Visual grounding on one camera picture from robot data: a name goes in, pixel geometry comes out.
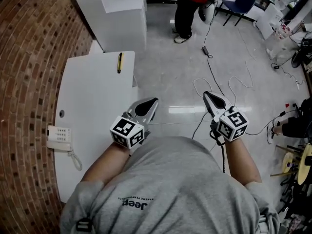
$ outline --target hand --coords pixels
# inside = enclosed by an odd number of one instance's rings
[[[304,25],[304,23],[300,23],[300,27],[303,29],[304,32],[306,32],[306,26]]]

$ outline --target pen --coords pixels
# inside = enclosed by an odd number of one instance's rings
[[[120,74],[121,69],[122,69],[122,61],[123,61],[122,57],[123,57],[123,53],[121,52],[118,56],[118,64],[117,64],[117,73],[118,74]]]

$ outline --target sneaker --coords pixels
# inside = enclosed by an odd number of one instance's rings
[[[183,42],[185,42],[185,41],[187,41],[188,39],[185,39],[185,38],[182,38],[182,37],[180,37],[180,36],[177,36],[176,38],[175,38],[175,43],[183,43]]]
[[[206,21],[206,16],[205,16],[204,11],[203,11],[201,8],[199,8],[198,14],[199,14],[200,19],[201,19],[203,22],[205,22],[205,21]]]
[[[273,60],[274,57],[272,56],[272,51],[269,50],[269,49],[266,49],[266,50],[267,50],[267,53],[268,53],[268,55],[269,55],[270,60]]]
[[[272,144],[273,143],[273,138],[274,138],[274,135],[275,133],[273,133],[272,129],[274,127],[274,122],[270,122],[267,126],[267,142],[269,144]]]

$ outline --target floor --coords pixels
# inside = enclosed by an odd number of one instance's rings
[[[211,84],[212,90],[219,92],[209,70],[207,57],[201,50],[209,26],[200,20],[196,12],[192,26],[193,36],[183,44],[175,44],[175,34],[172,33],[175,10],[175,4],[148,5],[147,50],[136,53],[135,76],[141,92],[144,97],[157,97],[160,101],[160,107],[150,126],[152,134],[149,138],[192,137],[206,112],[204,102],[193,86],[194,79],[205,78]],[[247,86],[252,84],[245,63],[247,64],[253,77],[253,88],[244,87],[234,78],[230,84],[237,94],[236,106],[250,120],[248,132],[258,133],[282,111],[292,110],[294,102],[301,104],[309,96],[308,89],[304,83],[298,90],[293,78],[284,75],[280,69],[275,71],[271,68],[272,61],[266,54],[265,42],[252,22],[242,19],[234,27],[237,18],[232,17],[223,27],[225,20],[225,14],[220,12],[211,25],[206,40],[206,46],[213,55],[209,63],[220,88],[232,103],[235,98],[228,86],[230,77],[237,76]],[[295,75],[298,81],[304,78],[301,68],[293,69],[289,62],[283,67],[285,71]],[[210,89],[202,79],[196,81],[195,85],[200,94]],[[289,108],[285,107],[286,103],[290,104]],[[194,139],[211,150],[222,167],[221,149],[209,137],[210,120],[211,116],[207,114]],[[266,141],[266,130],[256,136],[244,135],[243,140],[264,183],[272,192],[275,206],[279,208],[282,190],[279,183],[284,178],[271,178],[270,174],[281,172],[284,152],[277,150],[275,145],[286,146],[298,140],[279,136],[269,145]]]

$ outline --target red brick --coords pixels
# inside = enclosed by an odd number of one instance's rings
[[[59,72],[74,52],[86,54],[92,41],[71,5],[70,0],[3,0],[0,3],[0,58],[3,64],[0,75],[0,117],[3,120],[0,122],[0,186],[3,195],[7,195],[3,211],[5,220],[2,218],[0,225],[12,227],[8,231],[11,233],[59,232],[56,217],[62,206],[54,156],[45,146],[42,129],[53,122],[56,91],[61,81]],[[43,105],[38,104],[39,97],[44,99]],[[25,215],[27,206],[31,213]]]

